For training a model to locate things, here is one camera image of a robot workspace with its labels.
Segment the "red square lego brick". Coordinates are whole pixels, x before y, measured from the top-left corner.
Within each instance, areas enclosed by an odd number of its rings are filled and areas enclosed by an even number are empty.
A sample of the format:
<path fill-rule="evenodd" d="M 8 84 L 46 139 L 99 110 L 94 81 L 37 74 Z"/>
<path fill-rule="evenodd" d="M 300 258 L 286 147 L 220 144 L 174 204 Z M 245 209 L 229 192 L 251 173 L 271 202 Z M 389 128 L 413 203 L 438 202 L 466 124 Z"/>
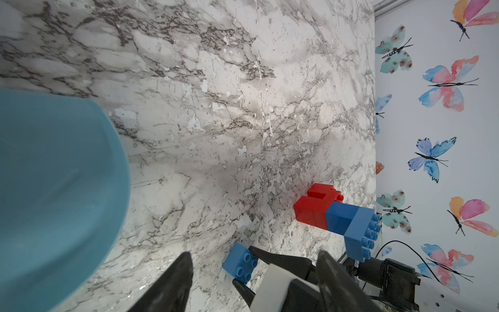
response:
<path fill-rule="evenodd" d="M 315 183 L 307 191 L 310 198 L 323 200 L 326 203 L 340 202 L 343 203 L 344 196 L 333 185 Z"/>

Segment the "light blue long lego brick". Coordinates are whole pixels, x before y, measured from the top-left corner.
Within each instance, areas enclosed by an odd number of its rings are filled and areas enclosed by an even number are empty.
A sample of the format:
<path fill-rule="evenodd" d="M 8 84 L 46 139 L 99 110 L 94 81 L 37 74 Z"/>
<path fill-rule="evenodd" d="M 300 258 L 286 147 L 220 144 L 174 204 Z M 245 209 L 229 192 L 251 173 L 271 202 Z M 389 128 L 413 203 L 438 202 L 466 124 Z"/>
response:
<path fill-rule="evenodd" d="M 354 214 L 344 233 L 346 253 L 360 263 L 372 257 L 372 250 L 381 232 L 381 215 L 374 209 L 353 207 Z"/>

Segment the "red long lego brick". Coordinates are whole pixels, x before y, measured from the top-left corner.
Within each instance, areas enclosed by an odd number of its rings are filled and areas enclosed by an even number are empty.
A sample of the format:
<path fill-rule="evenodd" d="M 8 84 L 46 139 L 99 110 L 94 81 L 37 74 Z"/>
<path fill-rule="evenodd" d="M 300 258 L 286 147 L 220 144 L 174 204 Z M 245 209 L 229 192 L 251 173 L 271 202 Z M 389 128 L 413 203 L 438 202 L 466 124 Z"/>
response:
<path fill-rule="evenodd" d="M 298 222 L 327 230 L 326 212 L 330 204 L 326 200 L 302 196 L 294 205 Z"/>

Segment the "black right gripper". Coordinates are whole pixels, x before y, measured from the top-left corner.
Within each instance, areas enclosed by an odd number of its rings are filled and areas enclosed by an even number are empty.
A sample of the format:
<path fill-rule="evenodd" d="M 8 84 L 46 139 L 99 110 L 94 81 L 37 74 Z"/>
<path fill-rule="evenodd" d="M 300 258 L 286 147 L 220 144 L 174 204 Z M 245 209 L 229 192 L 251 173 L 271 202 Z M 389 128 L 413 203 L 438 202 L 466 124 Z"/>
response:
<path fill-rule="evenodd" d="M 308 258 L 270 253 L 254 246 L 250 246 L 249 251 L 268 265 L 276 265 L 309 283 L 317 283 L 316 267 Z M 232 284 L 250 308 L 255 293 L 236 278 L 233 279 Z M 313 289 L 299 279 L 292 280 L 288 286 L 281 312 L 320 311 L 320 291 Z"/>

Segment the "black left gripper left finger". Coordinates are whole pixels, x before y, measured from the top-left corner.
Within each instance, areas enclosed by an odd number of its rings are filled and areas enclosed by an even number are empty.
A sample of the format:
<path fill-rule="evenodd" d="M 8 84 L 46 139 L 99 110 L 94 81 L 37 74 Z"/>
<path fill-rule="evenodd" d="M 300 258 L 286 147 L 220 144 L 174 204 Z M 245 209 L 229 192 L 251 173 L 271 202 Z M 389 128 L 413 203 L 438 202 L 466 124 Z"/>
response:
<path fill-rule="evenodd" d="M 185 311 L 192 279 L 191 253 L 183 252 L 128 312 Z"/>

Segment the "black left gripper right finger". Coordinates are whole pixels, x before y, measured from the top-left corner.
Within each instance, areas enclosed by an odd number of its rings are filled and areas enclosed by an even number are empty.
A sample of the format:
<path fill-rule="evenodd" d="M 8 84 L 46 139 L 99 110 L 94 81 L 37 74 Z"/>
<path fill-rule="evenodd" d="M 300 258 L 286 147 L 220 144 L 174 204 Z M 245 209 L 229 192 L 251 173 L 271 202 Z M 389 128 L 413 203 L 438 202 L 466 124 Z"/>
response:
<path fill-rule="evenodd" d="M 357 285 L 344 267 L 325 250 L 316 263 L 321 311 L 382 312 L 382 309 Z"/>

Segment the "dark blue square lego brick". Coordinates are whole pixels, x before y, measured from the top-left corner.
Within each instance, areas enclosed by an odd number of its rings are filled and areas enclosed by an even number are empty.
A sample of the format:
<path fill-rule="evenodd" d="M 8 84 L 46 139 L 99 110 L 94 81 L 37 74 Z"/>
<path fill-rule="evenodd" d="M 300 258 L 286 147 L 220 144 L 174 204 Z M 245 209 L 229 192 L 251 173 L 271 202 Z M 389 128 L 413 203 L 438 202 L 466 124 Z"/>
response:
<path fill-rule="evenodd" d="M 334 202 L 325 213 L 327 230 L 344 235 L 354 219 L 359 207 L 355 205 Z"/>

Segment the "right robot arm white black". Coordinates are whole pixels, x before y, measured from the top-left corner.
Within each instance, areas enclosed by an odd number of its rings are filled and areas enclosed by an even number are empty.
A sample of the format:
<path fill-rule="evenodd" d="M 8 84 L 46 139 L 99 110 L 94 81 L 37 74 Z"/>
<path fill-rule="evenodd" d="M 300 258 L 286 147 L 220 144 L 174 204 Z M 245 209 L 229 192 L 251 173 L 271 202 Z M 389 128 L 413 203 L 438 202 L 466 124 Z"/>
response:
<path fill-rule="evenodd" d="M 236 244 L 223 265 L 251 311 L 487 311 L 391 259 L 317 263 Z"/>

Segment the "small blue lego brick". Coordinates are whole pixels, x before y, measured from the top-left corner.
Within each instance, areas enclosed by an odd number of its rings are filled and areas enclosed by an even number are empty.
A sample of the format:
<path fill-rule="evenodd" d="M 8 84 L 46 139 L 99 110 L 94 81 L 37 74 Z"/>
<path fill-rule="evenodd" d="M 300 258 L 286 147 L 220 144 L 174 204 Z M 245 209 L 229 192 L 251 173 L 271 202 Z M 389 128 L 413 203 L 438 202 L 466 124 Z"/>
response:
<path fill-rule="evenodd" d="M 226 257 L 222 268 L 245 285 L 251 280 L 252 273 L 257 265 L 258 259 L 245 246 L 236 243 Z"/>

